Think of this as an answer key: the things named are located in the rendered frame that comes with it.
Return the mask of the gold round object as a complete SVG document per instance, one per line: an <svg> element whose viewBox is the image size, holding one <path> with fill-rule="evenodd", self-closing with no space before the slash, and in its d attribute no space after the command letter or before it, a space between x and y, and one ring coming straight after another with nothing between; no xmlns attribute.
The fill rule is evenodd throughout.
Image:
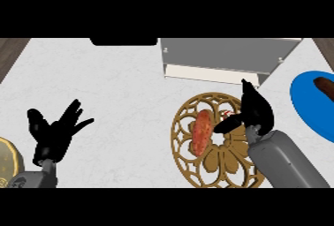
<svg viewBox="0 0 334 226"><path fill-rule="evenodd" d="M6 188L12 178L25 171L24 158L15 144L0 137L0 188Z"/></svg>

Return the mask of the blue round plate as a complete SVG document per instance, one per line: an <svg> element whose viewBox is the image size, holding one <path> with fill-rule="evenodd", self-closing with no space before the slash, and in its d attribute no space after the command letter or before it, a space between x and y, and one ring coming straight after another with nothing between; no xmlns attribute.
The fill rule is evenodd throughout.
<svg viewBox="0 0 334 226"><path fill-rule="evenodd" d="M290 86L291 102L296 112L309 128L334 143L334 101L318 89L313 80L324 77L334 81L334 74L308 71L299 74Z"/></svg>

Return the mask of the brown sausage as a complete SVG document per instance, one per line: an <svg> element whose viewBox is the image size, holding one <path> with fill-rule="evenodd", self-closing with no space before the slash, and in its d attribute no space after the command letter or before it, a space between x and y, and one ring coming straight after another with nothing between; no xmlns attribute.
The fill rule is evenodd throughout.
<svg viewBox="0 0 334 226"><path fill-rule="evenodd" d="M313 79L313 83L319 91L334 101L334 82L324 77L318 77Z"/></svg>

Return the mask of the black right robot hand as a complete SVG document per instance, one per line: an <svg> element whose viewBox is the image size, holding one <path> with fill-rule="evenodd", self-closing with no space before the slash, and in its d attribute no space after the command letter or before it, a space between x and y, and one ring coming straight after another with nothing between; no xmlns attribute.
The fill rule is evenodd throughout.
<svg viewBox="0 0 334 226"><path fill-rule="evenodd" d="M253 87L253 84L242 79L242 96L240 113L231 115L214 127L214 133L229 133L241 125L245 127L259 125L259 135L263 136L274 128L274 109Z"/></svg>

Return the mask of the orange-red elongated food item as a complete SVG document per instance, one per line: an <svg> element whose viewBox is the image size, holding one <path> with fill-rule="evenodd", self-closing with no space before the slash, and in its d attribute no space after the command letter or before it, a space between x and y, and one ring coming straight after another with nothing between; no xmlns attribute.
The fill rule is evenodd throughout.
<svg viewBox="0 0 334 226"><path fill-rule="evenodd" d="M192 131L192 144L195 156L206 152L207 143L213 134L213 113L209 109L198 112L194 131Z"/></svg>

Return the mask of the gold openwork round placemat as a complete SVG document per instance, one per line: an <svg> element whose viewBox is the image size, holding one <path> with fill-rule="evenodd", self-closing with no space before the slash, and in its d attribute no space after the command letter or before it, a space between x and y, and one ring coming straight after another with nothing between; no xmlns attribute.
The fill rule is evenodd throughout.
<svg viewBox="0 0 334 226"><path fill-rule="evenodd" d="M222 122L222 111L240 113L241 101L222 93L203 93L182 105L173 117L172 150L176 166L197 188L256 188L265 175L248 157L244 125L231 133L211 134L206 152L195 156L192 131L198 112L209 109L213 125Z"/></svg>

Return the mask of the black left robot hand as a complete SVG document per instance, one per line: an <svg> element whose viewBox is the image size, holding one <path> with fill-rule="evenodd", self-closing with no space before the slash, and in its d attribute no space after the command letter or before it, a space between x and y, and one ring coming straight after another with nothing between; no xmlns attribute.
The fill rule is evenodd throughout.
<svg viewBox="0 0 334 226"><path fill-rule="evenodd" d="M83 114L81 103L74 100L61 119L49 124L37 109L28 110L28 131L37 141L33 163L40 166L44 160L59 162L67 154L74 134L95 121L78 121Z"/></svg>

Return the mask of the red and white cupcake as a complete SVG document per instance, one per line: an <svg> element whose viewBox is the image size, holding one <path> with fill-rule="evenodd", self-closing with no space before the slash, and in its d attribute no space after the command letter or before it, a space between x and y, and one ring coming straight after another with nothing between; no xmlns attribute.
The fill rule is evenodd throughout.
<svg viewBox="0 0 334 226"><path fill-rule="evenodd" d="M232 115L237 115L234 111L231 111L231 110L223 110L223 111L222 111L222 121L223 121L228 117L231 117Z"/></svg>

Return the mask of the black appliance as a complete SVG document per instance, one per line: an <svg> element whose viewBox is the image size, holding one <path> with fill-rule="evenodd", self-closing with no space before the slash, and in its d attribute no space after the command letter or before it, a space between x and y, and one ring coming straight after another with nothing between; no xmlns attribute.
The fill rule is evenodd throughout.
<svg viewBox="0 0 334 226"><path fill-rule="evenodd" d="M154 46L157 38L92 38L95 46Z"/></svg>

